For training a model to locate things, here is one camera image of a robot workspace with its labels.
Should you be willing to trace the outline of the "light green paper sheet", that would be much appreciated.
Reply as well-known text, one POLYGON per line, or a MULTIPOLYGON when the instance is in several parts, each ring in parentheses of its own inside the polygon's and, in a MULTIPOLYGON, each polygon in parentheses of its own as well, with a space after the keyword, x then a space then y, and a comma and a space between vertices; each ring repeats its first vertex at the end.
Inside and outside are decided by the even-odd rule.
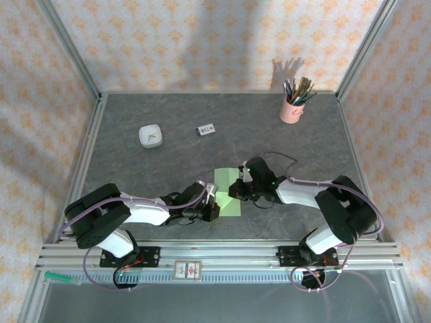
POLYGON ((218 187, 215 202, 220 208, 220 217, 240 217, 240 200, 232 198, 229 187, 239 177, 237 168, 218 168, 214 170, 214 184, 218 187))

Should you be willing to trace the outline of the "white square clock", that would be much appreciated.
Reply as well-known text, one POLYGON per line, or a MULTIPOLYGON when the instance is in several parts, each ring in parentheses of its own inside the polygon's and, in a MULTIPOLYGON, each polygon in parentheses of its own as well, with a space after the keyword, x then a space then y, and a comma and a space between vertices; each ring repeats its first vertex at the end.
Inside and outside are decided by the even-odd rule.
POLYGON ((162 131, 157 124, 141 127, 138 135, 141 145, 146 149, 159 147, 163 143, 162 131))

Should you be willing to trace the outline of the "printed label sticker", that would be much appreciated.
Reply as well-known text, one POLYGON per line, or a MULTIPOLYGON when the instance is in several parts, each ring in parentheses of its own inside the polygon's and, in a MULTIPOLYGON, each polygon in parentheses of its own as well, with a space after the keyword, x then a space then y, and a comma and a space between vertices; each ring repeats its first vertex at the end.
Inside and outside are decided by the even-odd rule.
POLYGON ((202 262, 196 260, 177 260, 174 263, 174 280, 202 280, 202 262))

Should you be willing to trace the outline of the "small black white card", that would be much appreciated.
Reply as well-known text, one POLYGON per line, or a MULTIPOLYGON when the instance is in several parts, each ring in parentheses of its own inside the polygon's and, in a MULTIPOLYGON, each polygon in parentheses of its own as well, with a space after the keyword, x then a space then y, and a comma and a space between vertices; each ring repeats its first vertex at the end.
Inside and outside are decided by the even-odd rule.
POLYGON ((214 127, 214 125, 212 123, 195 128, 195 132, 196 132, 196 135, 198 137, 202 137, 202 136, 205 136, 205 135, 208 135, 208 134, 212 134, 215 131, 216 131, 215 127, 214 127))

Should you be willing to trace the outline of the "pink metal pencil bucket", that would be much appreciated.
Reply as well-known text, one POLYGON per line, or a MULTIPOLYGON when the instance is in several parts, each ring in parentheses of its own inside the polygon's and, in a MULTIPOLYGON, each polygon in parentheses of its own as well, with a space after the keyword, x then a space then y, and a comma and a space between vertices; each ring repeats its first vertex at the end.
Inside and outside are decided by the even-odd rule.
POLYGON ((305 105, 295 106, 288 103, 287 100, 283 101, 279 117, 286 124, 295 124, 300 120, 300 117, 304 113, 305 105))

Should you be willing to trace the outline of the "wooden ruler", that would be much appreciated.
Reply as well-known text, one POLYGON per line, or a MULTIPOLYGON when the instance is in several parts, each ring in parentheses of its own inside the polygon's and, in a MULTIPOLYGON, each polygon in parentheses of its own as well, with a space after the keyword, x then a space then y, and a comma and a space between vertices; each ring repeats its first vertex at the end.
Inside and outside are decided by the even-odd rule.
POLYGON ((298 89, 296 92, 296 99, 300 99, 302 96, 304 96, 311 84, 311 80, 307 77, 301 77, 300 83, 298 84, 298 89))

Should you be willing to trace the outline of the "green marker pen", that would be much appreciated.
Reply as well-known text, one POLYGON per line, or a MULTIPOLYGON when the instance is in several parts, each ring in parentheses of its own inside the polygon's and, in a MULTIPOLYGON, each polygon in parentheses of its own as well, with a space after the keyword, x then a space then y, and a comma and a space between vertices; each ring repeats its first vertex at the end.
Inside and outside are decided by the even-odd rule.
POLYGON ((51 281, 68 283, 68 284, 77 285, 77 286, 81 286, 82 285, 82 281, 81 280, 75 279, 73 277, 68 277, 68 276, 65 276, 65 275, 60 275, 60 274, 57 274, 57 273, 52 273, 52 272, 45 272, 44 273, 44 278, 49 279, 51 281))

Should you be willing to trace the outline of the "aluminium mounting rail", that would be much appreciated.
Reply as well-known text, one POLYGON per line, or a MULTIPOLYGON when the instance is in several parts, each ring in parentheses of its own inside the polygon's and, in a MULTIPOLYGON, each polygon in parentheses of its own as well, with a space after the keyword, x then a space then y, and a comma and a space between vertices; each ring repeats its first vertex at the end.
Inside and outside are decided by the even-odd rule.
MULTIPOLYGON (((172 268, 177 260, 197 260, 203 270, 278 270, 276 256, 280 246, 296 246, 285 240, 154 240, 140 241, 140 246, 160 248, 160 268, 172 268)), ((80 270, 86 251, 71 240, 45 244, 36 262, 38 270, 80 270)), ((347 260, 348 270, 380 270, 401 268, 403 261, 395 242, 360 240, 351 253, 337 250, 340 262, 347 260)))

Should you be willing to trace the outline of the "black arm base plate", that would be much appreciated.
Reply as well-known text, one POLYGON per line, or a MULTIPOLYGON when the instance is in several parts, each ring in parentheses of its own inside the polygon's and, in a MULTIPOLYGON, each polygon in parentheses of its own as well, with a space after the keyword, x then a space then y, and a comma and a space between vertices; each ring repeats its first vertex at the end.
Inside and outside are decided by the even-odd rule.
POLYGON ((322 254, 315 254, 304 246, 279 246, 275 255, 281 267, 339 266, 338 255, 334 248, 322 254))
POLYGON ((102 268, 156 268, 160 260, 161 248, 157 246, 138 246, 128 255, 117 258, 114 254, 103 250, 99 266, 102 268))

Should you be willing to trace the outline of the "aluminium back rail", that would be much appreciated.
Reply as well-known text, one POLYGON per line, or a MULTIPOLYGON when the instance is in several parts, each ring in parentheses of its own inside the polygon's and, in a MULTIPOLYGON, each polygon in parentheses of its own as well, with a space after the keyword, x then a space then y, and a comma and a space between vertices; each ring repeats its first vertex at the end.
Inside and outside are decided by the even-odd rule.
MULTIPOLYGON (((336 92, 331 90, 312 90, 312 93, 318 93, 318 94, 334 94, 336 95, 336 92)), ((226 90, 226 91, 220 91, 220 90, 203 90, 203 91, 144 91, 144 92, 120 92, 120 91, 108 91, 108 92, 100 92, 99 96, 107 96, 107 95, 114 95, 114 94, 283 94, 281 90, 226 90)))

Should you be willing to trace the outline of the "aluminium side rail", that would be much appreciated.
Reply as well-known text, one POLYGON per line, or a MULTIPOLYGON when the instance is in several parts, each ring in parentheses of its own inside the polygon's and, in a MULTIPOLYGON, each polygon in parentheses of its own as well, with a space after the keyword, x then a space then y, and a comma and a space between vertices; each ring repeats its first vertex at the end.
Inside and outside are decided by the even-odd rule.
POLYGON ((352 155, 353 155, 354 163, 356 166, 356 171, 358 173, 358 177, 359 177, 359 181, 360 181, 359 187, 362 189, 362 192, 369 199, 372 199, 370 188, 368 185, 368 181, 367 181, 367 179, 364 175, 364 172, 363 172, 362 162, 360 161, 360 158, 359 158, 358 149, 357 149, 356 144, 354 142, 354 136, 353 136, 353 133, 351 131, 350 124, 347 120, 347 113, 344 111, 343 106, 342 106, 342 102, 339 98, 337 98, 337 106, 338 106, 341 118, 343 120, 343 124, 344 124, 345 131, 347 134, 347 139, 348 139, 349 144, 350 144, 350 148, 352 150, 352 155))
POLYGON ((72 202, 79 199, 81 196, 107 99, 108 93, 104 92, 100 94, 100 97, 96 100, 94 110, 88 121, 88 125, 84 133, 84 139, 80 145, 79 156, 73 169, 71 187, 67 193, 65 203, 61 209, 61 215, 56 227, 54 243, 59 243, 63 240, 58 231, 62 225, 66 224, 67 222, 64 213, 65 208, 72 202))

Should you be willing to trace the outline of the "aluminium frame post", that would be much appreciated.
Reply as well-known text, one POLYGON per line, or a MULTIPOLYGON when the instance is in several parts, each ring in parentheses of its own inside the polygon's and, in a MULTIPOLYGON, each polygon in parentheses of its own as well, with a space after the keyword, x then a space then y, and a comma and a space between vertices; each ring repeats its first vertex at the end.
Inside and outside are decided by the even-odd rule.
POLYGON ((49 24, 53 28, 56 37, 62 44, 66 53, 69 55, 69 58, 77 69, 77 72, 79 73, 87 90, 95 100, 99 100, 102 94, 98 89, 93 77, 91 76, 90 71, 86 67, 82 56, 74 44, 72 37, 68 33, 66 26, 58 14, 53 2, 51 0, 36 0, 36 2, 41 8, 49 24))
POLYGON ((347 96, 353 83, 358 78, 363 66, 368 60, 368 57, 372 54, 376 43, 382 36, 387 24, 391 20, 396 7, 400 0, 384 0, 380 9, 377 11, 375 18, 373 19, 363 41, 361 42, 357 53, 354 56, 353 61, 349 65, 335 95, 338 102, 342 102, 347 96))

